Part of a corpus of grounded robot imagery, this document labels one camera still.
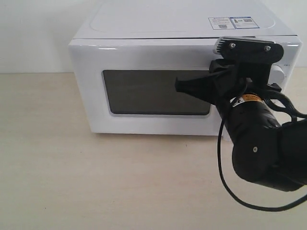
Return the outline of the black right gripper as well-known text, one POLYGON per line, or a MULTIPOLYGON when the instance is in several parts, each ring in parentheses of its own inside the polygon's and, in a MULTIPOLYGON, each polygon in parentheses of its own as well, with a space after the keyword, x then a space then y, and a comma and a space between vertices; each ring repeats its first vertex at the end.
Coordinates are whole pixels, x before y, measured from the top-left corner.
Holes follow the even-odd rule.
POLYGON ((229 69, 232 61, 211 61, 209 74, 191 80, 175 80, 176 92, 181 92, 215 105, 219 115, 228 115, 231 102, 247 88, 247 79, 237 69, 229 69))

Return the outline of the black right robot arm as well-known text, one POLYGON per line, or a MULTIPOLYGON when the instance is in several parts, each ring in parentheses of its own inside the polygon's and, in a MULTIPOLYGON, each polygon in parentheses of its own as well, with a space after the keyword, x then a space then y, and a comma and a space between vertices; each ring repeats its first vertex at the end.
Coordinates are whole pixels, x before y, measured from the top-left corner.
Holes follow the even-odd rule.
POLYGON ((307 184, 307 116, 278 84, 268 84, 270 70, 219 59, 208 75, 176 80, 175 89, 217 108, 241 179, 290 192, 307 184))

